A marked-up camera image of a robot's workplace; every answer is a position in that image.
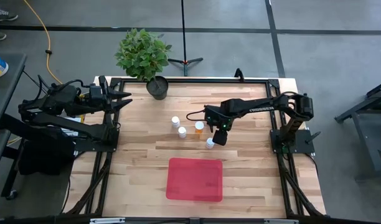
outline potted plant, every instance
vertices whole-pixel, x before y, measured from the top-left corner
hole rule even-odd
[[[126,38],[120,41],[120,47],[115,54],[117,66],[126,70],[126,74],[147,82],[146,89],[157,100],[167,96],[168,81],[156,72],[162,72],[168,65],[167,53],[172,47],[166,45],[160,38],[163,36],[131,29]]]

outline white bottle cap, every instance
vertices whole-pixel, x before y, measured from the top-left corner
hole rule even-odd
[[[180,137],[180,138],[184,138],[184,137],[186,137],[186,129],[185,129],[184,127],[180,127],[180,128],[178,129],[178,134],[179,134],[179,137]]]
[[[213,138],[208,138],[205,146],[207,147],[207,149],[212,149],[214,147]]]
[[[204,123],[201,121],[198,121],[195,123],[195,127],[196,127],[196,129],[201,130],[204,128]]]
[[[171,123],[172,123],[172,126],[174,128],[178,128],[179,127],[179,118],[177,116],[173,116],[171,118]]]

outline black flower pot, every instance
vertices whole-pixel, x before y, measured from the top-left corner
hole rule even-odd
[[[146,84],[146,89],[157,100],[163,100],[167,96],[168,81],[161,76],[156,76]]]

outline wooden table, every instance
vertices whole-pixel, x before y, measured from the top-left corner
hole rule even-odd
[[[281,92],[297,91],[295,79],[279,79]],[[113,154],[104,217],[285,217],[276,156],[271,151],[268,112],[252,113],[237,119],[226,146],[205,148],[213,136],[205,127],[195,133],[186,114],[218,105],[229,98],[266,98],[261,84],[170,83],[167,98],[154,100],[145,84],[128,83],[125,91],[133,102],[120,113],[120,139]],[[180,139],[171,118],[178,116],[187,137]],[[85,122],[101,123],[102,113],[88,114]],[[166,198],[168,161],[172,157],[219,159],[223,163],[223,200],[191,202]],[[86,152],[73,165],[66,211],[80,199],[90,184],[94,152]],[[305,155],[294,155],[299,186],[316,208],[324,213],[315,166]],[[293,210],[294,193],[289,191]]]

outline red tray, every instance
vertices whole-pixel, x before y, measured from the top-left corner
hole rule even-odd
[[[222,162],[171,158],[166,197],[173,200],[222,201]]]

